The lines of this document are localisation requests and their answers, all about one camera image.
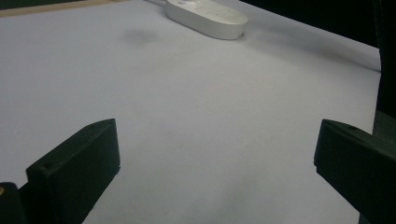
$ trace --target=white table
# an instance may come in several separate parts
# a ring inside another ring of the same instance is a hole
[[[121,170],[85,224],[356,224],[313,158],[322,119],[372,130],[378,50],[219,2],[243,38],[142,0],[0,19],[0,181],[115,118]]]

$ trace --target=dark background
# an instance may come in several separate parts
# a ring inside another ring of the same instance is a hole
[[[241,0],[377,47],[372,0]]]

